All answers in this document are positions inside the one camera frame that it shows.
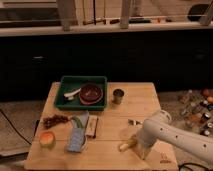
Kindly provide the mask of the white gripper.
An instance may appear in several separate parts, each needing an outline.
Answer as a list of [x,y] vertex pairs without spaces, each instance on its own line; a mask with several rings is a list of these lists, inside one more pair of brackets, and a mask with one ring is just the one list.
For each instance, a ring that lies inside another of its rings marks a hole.
[[140,159],[145,160],[151,152],[151,146],[147,146],[142,143],[137,143],[133,150]]

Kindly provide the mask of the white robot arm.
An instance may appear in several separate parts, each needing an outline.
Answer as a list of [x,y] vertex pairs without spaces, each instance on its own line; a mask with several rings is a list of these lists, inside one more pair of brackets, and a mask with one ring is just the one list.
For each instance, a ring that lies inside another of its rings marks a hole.
[[143,121],[136,133],[140,158],[145,160],[154,144],[161,140],[213,164],[213,139],[173,127],[171,121],[165,110],[158,110]]

